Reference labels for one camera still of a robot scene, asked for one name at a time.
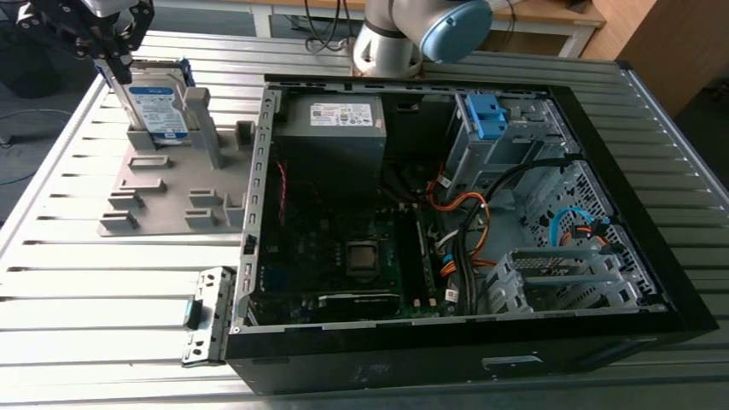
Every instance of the metal work table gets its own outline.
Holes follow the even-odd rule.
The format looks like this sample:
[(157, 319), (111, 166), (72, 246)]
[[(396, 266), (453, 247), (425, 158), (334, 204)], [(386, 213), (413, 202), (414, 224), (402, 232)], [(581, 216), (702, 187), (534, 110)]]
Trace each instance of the metal work table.
[[(344, 54), (312, 56), (300, 41), (275, 38), (152, 32), (137, 56), (191, 60), (196, 82), (213, 96), (220, 128), (256, 120), (264, 73), (349, 73)], [(348, 404), (368, 408), (381, 400), (442, 406), (433, 394), (458, 397), (448, 401), (456, 407), (528, 400), (546, 405), (560, 394), (476, 393), (580, 386), (574, 401), (590, 394), (593, 404), (610, 408), (645, 406), (650, 392), (673, 395), (670, 404), (716, 405), (710, 397), (718, 400), (722, 385), (709, 382), (729, 379), (729, 201), (633, 72), (610, 62), (477, 53), (460, 64), (429, 65), (428, 76), (572, 86), (721, 329), (582, 375), (324, 397), (348, 397)], [(96, 233), (128, 147), (125, 127), (119, 101), (97, 79), (0, 233), (0, 402), (153, 401), (189, 408), (185, 403), (196, 401), (215, 408), (245, 401), (255, 407), (261, 399), (228, 366), (179, 366), (195, 271), (237, 265), (239, 235)], [(604, 385), (621, 387), (596, 388)], [(628, 402), (633, 396), (642, 400)]]

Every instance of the table leg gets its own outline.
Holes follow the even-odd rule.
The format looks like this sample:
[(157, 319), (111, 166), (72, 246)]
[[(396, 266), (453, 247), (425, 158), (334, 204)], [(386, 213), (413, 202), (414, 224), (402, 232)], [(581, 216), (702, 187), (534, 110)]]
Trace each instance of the table leg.
[(255, 35), (256, 37), (271, 37), (271, 15), (272, 6), (267, 4), (251, 4), (251, 14), (253, 15)]
[(560, 57), (577, 58), (582, 54), (584, 47), (588, 45), (593, 33), (594, 27), (574, 26), (574, 32), (561, 46)]

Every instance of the sticker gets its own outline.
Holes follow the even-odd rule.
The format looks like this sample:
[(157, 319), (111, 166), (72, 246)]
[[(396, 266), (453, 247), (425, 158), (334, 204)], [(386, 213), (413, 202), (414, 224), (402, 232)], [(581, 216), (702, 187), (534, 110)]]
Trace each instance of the sticker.
[(312, 104), (313, 126), (372, 126), (369, 104)]
[(457, 290), (453, 290), (453, 289), (446, 289), (445, 290), (445, 300), (448, 302), (458, 302), (458, 291)]
[(450, 188), (450, 180), (448, 178), (445, 178), (442, 175), (438, 175), (436, 179), (444, 188)]
[(187, 137), (183, 113), (172, 103), (175, 92), (168, 87), (129, 87), (132, 104), (153, 137), (177, 140)]

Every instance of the blue cable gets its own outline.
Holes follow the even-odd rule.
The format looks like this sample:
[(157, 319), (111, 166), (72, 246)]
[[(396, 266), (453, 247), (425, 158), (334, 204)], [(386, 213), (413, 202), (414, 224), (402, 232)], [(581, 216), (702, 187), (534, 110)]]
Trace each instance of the blue cable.
[(561, 220), (561, 217), (565, 216), (568, 212), (578, 213), (580, 216), (582, 216), (584, 220), (588, 221), (588, 224), (594, 221), (594, 217), (590, 215), (590, 213), (581, 208), (566, 207), (564, 209), (560, 209), (560, 211), (557, 211), (557, 214), (554, 214), (552, 218), (552, 222), (549, 223), (549, 244), (552, 246), (557, 246), (557, 235), (560, 233), (560, 220)]
[(17, 179), (11, 179), (9, 181), (5, 181), (5, 182), (0, 182), (0, 186), (3, 185), (9, 185), (9, 184), (15, 184), (16, 182), (20, 182), (28, 178), (31, 178), (32, 176), (35, 175), (35, 172), (32, 172), (29, 175), (24, 176), (24, 177), (20, 177)]

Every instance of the red wire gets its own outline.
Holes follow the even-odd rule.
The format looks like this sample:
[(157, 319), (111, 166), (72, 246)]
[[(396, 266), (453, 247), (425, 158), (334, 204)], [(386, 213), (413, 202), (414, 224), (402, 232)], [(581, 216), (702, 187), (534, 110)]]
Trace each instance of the red wire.
[[(441, 164), (441, 167), (440, 167), (438, 172), (437, 172), (437, 176), (440, 177), (441, 175), (442, 175), (442, 164)], [(482, 234), (481, 234), (481, 238), (478, 239), (478, 243), (476, 244), (476, 248), (470, 251), (470, 258), (476, 259), (476, 256), (481, 252), (481, 249), (482, 249), (482, 247), (486, 243), (486, 238), (489, 237), (489, 229), (490, 229), (489, 204), (486, 203), (485, 198), (482, 197), (482, 195), (478, 192), (464, 192), (464, 193), (461, 193), (458, 196), (456, 196), (456, 199), (453, 199), (453, 201), (446, 205), (441, 205), (441, 204), (436, 203), (434, 202), (434, 197), (433, 197), (433, 189), (434, 189), (436, 183), (437, 183), (437, 177), (428, 184), (426, 194), (428, 194), (428, 200), (430, 201), (430, 205), (438, 211), (448, 212), (448, 211), (454, 210), (456, 208), (460, 207), (460, 204), (464, 203), (464, 201), (469, 198), (477, 199), (482, 204), (484, 212), (486, 214), (486, 226), (484, 227), (484, 231), (482, 231)]]
[[(592, 232), (592, 229), (588, 228), (586, 226), (580, 226), (577, 227), (577, 230), (578, 231), (582, 231), (582, 232)], [(560, 238), (560, 245), (564, 245), (568, 240), (569, 240), (569, 237), (572, 237), (572, 232), (570, 231), (566, 231), (564, 233), (564, 235), (561, 236)], [(604, 237), (598, 237), (597, 235), (594, 236), (597, 238), (597, 240), (600, 241), (600, 243), (602, 243), (602, 245), (608, 245), (608, 240), (605, 240)]]
[(287, 211), (287, 170), (279, 161), (276, 161), (279, 171), (281, 172), (281, 208), (279, 210), (279, 219), (284, 219), (284, 212)]

